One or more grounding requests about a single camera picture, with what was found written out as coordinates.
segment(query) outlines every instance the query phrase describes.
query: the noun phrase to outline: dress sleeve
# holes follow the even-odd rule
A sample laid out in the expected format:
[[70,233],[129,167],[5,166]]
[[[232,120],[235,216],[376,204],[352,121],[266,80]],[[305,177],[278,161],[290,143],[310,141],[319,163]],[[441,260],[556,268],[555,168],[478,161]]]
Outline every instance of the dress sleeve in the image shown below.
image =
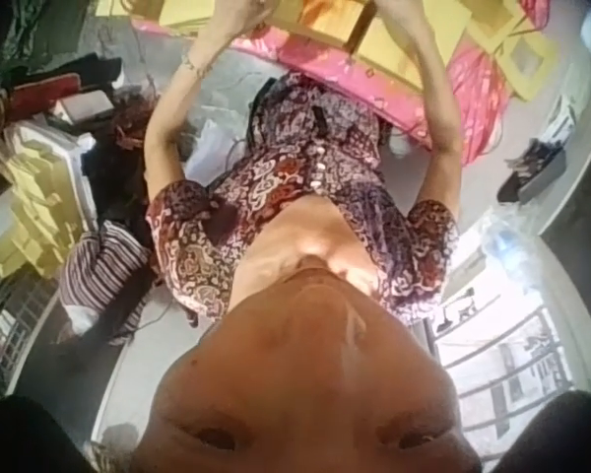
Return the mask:
[[398,282],[400,316],[413,323],[439,306],[451,256],[459,239],[453,214],[441,203],[419,202],[407,216],[411,254]]
[[156,255],[166,285],[175,298],[198,315],[223,313],[228,277],[221,254],[204,231],[210,218],[208,192],[199,183],[181,180],[163,189],[147,211]]

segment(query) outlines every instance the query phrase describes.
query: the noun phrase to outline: hand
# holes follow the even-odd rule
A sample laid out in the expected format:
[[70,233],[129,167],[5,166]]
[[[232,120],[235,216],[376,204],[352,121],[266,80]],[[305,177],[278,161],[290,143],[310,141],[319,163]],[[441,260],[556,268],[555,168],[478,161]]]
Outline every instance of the hand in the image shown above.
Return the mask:
[[431,30],[423,0],[374,0],[374,3],[386,21],[403,28],[414,39]]
[[215,0],[210,28],[229,40],[248,33],[269,17],[280,0]]

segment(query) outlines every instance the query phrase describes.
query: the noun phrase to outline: bracelet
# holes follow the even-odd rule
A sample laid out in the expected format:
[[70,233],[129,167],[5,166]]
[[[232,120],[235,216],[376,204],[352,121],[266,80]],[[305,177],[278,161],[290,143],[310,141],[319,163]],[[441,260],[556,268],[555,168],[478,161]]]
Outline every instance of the bracelet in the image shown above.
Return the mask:
[[195,64],[192,63],[192,61],[188,57],[188,52],[189,51],[190,51],[190,48],[188,50],[182,52],[182,54],[181,54],[181,65],[184,66],[189,71],[194,72],[195,74],[197,74],[197,77],[199,77],[200,79],[204,79],[208,75],[208,73],[212,70],[212,67],[208,67],[206,69],[200,69],[200,68],[198,68]]

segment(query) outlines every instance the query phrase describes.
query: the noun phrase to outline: striped fabric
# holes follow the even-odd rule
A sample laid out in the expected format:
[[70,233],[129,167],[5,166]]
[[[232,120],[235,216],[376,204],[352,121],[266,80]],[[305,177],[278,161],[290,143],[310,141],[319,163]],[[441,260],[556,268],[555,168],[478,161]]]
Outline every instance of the striped fabric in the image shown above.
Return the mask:
[[[129,232],[106,221],[97,232],[83,234],[72,249],[59,280],[64,307],[84,307],[100,315],[113,301],[130,275],[149,262],[151,251]],[[142,300],[123,325],[122,332],[138,328],[145,305]],[[110,343],[124,343],[114,340]]]

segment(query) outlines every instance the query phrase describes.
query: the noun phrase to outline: patterned dress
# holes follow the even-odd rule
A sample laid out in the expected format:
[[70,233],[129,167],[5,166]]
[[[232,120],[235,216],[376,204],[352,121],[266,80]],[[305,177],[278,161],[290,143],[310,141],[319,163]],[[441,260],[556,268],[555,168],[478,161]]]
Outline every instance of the patterned dress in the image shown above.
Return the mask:
[[379,303],[406,324],[439,304],[457,240],[449,210],[418,203],[403,216],[378,168],[384,127],[365,105],[299,73],[253,111],[245,156],[208,188],[165,188],[147,219],[166,284],[192,315],[221,317],[234,271],[264,226],[299,197],[328,198],[378,269]]

